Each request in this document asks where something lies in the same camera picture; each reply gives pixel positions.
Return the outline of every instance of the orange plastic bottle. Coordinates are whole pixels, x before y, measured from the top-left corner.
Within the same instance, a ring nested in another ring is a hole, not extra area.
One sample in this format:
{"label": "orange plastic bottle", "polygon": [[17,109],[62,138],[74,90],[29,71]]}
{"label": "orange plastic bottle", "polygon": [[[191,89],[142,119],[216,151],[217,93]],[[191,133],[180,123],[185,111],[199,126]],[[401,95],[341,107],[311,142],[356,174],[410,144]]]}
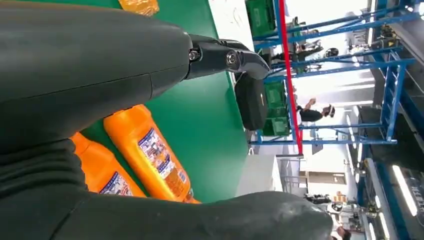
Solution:
{"label": "orange plastic bottle", "polygon": [[144,105],[118,111],[106,117],[103,124],[110,139],[152,197],[199,203],[193,198],[186,171]]}
{"label": "orange plastic bottle", "polygon": [[103,145],[77,132],[71,137],[75,154],[81,159],[88,190],[100,194],[145,197],[146,195]]}

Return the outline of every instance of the white cabinet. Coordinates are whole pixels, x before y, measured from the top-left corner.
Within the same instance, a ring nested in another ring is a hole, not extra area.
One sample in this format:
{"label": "white cabinet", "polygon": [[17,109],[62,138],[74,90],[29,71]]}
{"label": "white cabinet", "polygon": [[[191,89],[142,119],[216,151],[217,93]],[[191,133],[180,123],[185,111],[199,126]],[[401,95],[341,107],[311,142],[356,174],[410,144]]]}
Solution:
{"label": "white cabinet", "polygon": [[274,155],[248,155],[235,195],[264,191],[283,191],[277,159]]}

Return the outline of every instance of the bottle label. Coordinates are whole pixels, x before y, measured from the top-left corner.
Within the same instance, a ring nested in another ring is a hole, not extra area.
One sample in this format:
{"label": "bottle label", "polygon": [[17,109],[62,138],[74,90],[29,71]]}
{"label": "bottle label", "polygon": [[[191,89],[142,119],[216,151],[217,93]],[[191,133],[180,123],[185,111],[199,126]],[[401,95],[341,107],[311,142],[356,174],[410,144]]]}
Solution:
{"label": "bottle label", "polygon": [[164,141],[155,129],[150,129],[146,136],[138,142],[138,146],[175,196],[180,196],[187,181],[187,174],[184,170],[177,169]]}
{"label": "bottle label", "polygon": [[127,181],[118,173],[115,172],[106,186],[100,191],[100,194],[111,194],[121,196],[132,196],[130,186]]}

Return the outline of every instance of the black shirt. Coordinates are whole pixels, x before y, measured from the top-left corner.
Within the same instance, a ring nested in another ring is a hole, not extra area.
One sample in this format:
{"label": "black shirt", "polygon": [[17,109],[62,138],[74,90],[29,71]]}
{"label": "black shirt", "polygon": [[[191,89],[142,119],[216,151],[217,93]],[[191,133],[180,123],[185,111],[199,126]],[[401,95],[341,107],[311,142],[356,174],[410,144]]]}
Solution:
{"label": "black shirt", "polygon": [[316,122],[323,118],[321,112],[311,109],[303,109],[301,106],[297,106],[297,111],[300,113],[302,122]]}

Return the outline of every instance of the black rubber cover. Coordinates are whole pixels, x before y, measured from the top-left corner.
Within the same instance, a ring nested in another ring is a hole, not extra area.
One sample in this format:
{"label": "black rubber cover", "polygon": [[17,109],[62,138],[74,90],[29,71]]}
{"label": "black rubber cover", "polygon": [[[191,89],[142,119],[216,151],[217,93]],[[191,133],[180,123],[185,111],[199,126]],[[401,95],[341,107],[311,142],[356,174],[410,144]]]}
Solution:
{"label": "black rubber cover", "polygon": [[0,1],[0,154],[163,93],[191,47],[181,28],[123,10]]}
{"label": "black rubber cover", "polygon": [[325,212],[282,192],[196,205],[87,191],[67,138],[178,83],[189,42],[119,10],[0,2],[1,240],[329,238]]}
{"label": "black rubber cover", "polygon": [[251,131],[263,129],[268,114],[264,81],[243,73],[234,87],[243,126]]}

